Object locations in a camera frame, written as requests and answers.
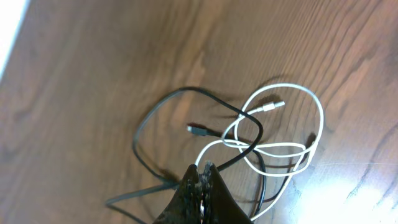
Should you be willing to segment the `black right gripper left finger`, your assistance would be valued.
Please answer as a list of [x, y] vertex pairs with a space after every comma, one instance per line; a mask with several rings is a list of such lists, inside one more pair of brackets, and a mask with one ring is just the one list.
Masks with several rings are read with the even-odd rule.
[[174, 196], [153, 224], [200, 224], [202, 184], [197, 166], [189, 165]]

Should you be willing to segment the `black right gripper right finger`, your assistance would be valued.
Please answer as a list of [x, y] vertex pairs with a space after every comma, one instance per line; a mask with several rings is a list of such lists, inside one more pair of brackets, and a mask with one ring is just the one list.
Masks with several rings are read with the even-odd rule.
[[203, 223], [252, 224], [233, 199], [214, 163], [208, 161], [201, 175], [203, 191]]

